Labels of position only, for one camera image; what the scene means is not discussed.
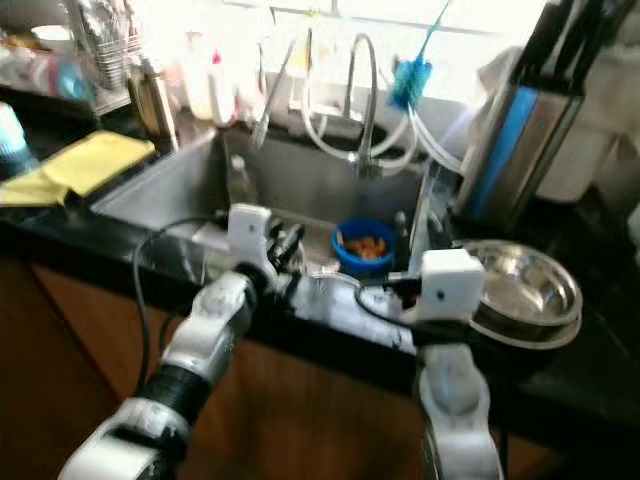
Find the brown food pieces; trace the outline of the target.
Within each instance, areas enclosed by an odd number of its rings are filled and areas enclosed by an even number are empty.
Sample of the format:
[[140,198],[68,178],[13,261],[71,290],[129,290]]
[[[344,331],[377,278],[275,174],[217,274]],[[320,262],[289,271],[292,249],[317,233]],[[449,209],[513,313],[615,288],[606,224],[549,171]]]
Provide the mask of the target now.
[[338,241],[344,251],[357,259],[372,261],[381,259],[390,253],[387,239],[381,236],[347,237],[339,233]]

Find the blue plastic bowl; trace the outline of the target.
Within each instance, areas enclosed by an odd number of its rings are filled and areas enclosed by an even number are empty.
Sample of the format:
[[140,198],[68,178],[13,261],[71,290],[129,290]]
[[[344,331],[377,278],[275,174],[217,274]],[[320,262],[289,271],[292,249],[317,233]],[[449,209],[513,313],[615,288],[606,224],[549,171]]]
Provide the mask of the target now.
[[[347,237],[381,236],[387,239],[390,253],[385,257],[381,257],[381,259],[372,261],[357,259],[357,257],[349,255],[339,246],[339,233]],[[334,232],[330,233],[329,243],[343,273],[352,276],[376,276],[389,273],[394,261],[396,261],[399,241],[396,230],[383,223],[383,221],[371,218],[349,218],[339,223]]]

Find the clear plastic bottle white cap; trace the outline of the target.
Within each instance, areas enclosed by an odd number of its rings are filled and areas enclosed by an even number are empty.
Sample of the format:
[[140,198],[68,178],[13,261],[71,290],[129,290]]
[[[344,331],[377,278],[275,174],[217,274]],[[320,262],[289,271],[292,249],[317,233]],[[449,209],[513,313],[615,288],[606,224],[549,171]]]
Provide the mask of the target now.
[[232,155],[228,160],[227,193],[230,204],[256,204],[257,191],[246,160]]

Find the white plastic tube loop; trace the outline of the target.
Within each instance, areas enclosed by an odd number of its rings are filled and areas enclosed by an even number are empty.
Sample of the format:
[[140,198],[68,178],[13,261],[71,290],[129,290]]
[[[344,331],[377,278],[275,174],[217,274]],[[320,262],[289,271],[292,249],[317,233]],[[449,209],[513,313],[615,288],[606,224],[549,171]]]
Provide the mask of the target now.
[[[339,160],[346,160],[349,165],[355,169],[357,178],[371,179],[378,177],[389,177],[389,175],[401,172],[404,168],[410,165],[411,161],[415,159],[419,154],[419,138],[417,138],[415,132],[410,127],[410,119],[407,116],[403,116],[399,120],[397,128],[393,129],[393,132],[389,134],[388,140],[384,140],[381,143],[372,142],[372,128],[375,127],[375,115],[378,111],[379,104],[379,82],[383,81],[384,74],[379,70],[378,54],[376,54],[375,47],[367,41],[367,38],[360,37],[357,42],[353,42],[351,54],[348,59],[348,77],[347,77],[347,104],[346,108],[349,113],[349,106],[351,106],[351,95],[353,88],[355,88],[355,61],[358,55],[358,50],[365,49],[367,51],[367,59],[370,61],[371,72],[371,84],[369,91],[367,91],[367,99],[365,102],[364,115],[361,116],[362,129],[360,137],[358,137],[358,145],[356,150],[346,151],[338,150],[337,147],[329,145],[323,138],[323,133],[316,127],[314,120],[314,110],[311,108],[311,87],[314,83],[314,73],[308,70],[306,76],[303,77],[302,86],[302,118],[303,118],[303,131],[306,132],[307,137],[314,142],[316,147],[319,147],[321,151],[325,152],[333,157],[338,157]],[[381,157],[388,148],[392,147],[399,138],[404,134],[410,134],[410,143],[406,147],[406,150],[402,152],[402,155],[398,157]]]

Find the stainless steel sink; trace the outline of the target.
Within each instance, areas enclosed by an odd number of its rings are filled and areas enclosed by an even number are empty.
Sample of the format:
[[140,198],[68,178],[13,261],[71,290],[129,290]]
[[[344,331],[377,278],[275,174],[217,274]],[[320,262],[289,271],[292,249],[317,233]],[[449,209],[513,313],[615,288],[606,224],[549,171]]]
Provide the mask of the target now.
[[305,146],[292,137],[270,133],[264,145],[253,146],[248,134],[227,131],[180,148],[138,177],[115,188],[92,205],[92,211],[148,230],[164,228],[168,238],[182,239],[177,260],[161,260],[159,239],[148,244],[140,260],[143,297],[165,308],[187,310],[193,291],[169,291],[160,268],[182,269],[196,285],[211,282],[229,268],[225,215],[228,160],[242,156],[257,191],[256,205],[271,209],[273,219],[288,227],[305,225],[303,246],[311,278],[301,285],[312,297],[333,291],[338,280],[351,282],[340,270],[330,247],[330,233],[349,218],[371,218],[396,230],[396,261],[390,270],[407,269],[412,242],[407,234],[426,175],[412,163],[393,175],[357,179],[346,160]]

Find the white bottle red pump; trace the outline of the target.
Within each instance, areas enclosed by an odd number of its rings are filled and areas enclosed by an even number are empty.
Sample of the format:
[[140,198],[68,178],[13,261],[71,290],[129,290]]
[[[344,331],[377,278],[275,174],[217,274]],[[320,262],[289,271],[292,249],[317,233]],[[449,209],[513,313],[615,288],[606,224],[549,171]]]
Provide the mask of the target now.
[[212,122],[216,125],[232,124],[236,120],[236,84],[219,47],[210,52],[206,77],[210,88]]

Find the thin white plastic tube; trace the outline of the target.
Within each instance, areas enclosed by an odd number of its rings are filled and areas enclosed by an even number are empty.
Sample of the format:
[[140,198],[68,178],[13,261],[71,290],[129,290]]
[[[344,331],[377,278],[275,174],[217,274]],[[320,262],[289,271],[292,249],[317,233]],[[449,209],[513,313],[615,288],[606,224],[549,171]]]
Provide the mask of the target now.
[[465,163],[463,163],[463,160],[460,159],[460,157],[449,154],[442,143],[436,140],[434,134],[429,131],[425,120],[421,118],[420,106],[413,105],[412,108],[407,111],[407,115],[413,127],[413,132],[415,132],[417,138],[419,138],[419,142],[425,147],[431,159],[433,159],[436,164],[443,166],[444,169],[449,170],[449,172],[460,175],[465,173]]

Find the wooden cabinet front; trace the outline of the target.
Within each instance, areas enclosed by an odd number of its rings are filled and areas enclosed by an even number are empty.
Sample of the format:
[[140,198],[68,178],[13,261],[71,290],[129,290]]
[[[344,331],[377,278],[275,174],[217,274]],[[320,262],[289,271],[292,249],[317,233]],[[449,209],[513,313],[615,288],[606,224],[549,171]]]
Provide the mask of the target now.
[[[131,388],[131,302],[67,276],[0,264],[0,480],[58,480]],[[283,349],[239,343],[198,417],[179,480],[424,480],[410,398]],[[640,433],[524,426],[512,480],[640,480]]]

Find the translucent white bottle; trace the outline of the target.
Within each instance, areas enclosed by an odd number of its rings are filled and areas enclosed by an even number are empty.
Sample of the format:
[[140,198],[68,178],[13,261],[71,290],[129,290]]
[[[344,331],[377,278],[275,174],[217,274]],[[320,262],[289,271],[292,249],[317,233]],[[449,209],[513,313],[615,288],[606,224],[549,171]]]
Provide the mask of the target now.
[[200,32],[189,32],[187,49],[180,58],[183,84],[189,110],[201,120],[212,119],[212,95],[209,69],[214,49]]

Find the steel thermos jug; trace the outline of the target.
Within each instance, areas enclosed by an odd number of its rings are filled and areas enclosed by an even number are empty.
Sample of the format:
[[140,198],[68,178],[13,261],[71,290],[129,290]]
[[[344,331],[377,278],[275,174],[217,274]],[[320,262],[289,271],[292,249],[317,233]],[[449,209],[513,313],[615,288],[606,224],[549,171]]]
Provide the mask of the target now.
[[163,76],[142,56],[133,56],[125,64],[129,95],[143,132],[157,151],[169,154],[177,145],[177,133]]

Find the teal bottle brush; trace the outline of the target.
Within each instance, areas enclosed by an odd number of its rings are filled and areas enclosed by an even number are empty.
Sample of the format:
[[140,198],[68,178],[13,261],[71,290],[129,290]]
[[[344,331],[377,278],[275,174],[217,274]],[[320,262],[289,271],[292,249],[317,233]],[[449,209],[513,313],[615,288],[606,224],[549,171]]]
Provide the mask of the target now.
[[410,61],[402,61],[396,68],[396,78],[390,88],[389,104],[392,108],[408,113],[419,104],[434,68],[434,65],[426,59],[426,51],[428,51],[428,46],[433,40],[435,32],[438,32],[438,29],[442,27],[444,15],[451,8],[453,1],[444,0],[434,22],[426,29],[415,58]]

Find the yellow cloth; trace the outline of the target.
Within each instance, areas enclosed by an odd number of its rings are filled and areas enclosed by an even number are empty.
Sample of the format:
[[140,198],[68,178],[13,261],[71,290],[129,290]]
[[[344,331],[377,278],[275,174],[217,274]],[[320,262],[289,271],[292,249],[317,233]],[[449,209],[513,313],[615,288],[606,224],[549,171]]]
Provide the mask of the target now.
[[0,184],[0,206],[64,205],[69,195],[84,197],[111,178],[154,154],[152,143],[110,131],[87,134],[56,152],[32,172]]

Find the steel knife block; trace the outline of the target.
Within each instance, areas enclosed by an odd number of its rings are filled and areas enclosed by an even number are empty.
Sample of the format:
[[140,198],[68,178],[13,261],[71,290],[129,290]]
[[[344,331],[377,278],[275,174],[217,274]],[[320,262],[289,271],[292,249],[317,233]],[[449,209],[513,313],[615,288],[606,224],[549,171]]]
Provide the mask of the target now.
[[454,219],[515,228],[579,114],[581,88],[568,92],[508,82],[495,95],[474,159],[451,209]]

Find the large steel plate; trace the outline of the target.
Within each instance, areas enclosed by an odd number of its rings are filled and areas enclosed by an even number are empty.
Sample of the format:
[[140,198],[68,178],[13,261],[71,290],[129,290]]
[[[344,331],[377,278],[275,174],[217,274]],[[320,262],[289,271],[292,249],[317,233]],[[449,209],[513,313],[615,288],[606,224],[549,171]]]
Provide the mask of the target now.
[[[582,296],[582,307],[584,305],[585,298]],[[476,312],[470,325],[475,332],[506,346],[531,349],[531,351],[548,351],[548,349],[567,346],[576,338],[582,325],[582,308],[581,314],[566,325],[535,326],[494,314],[481,301],[479,311]]]

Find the blue and white cup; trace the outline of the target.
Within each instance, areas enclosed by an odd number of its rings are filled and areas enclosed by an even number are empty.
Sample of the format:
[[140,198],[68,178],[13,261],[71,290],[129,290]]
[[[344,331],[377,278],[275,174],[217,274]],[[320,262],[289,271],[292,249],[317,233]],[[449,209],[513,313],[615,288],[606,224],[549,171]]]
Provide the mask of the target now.
[[4,178],[9,179],[32,169],[32,155],[19,119],[12,106],[1,102],[0,157],[4,165]]

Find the metal dish rack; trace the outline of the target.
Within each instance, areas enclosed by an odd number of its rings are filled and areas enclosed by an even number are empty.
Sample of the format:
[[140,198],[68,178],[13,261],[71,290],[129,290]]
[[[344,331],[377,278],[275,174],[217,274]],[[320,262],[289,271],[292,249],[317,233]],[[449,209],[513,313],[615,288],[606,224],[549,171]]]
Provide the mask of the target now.
[[65,26],[37,26],[27,33],[1,31],[0,84],[10,90],[90,102],[95,87],[76,59],[76,42]]

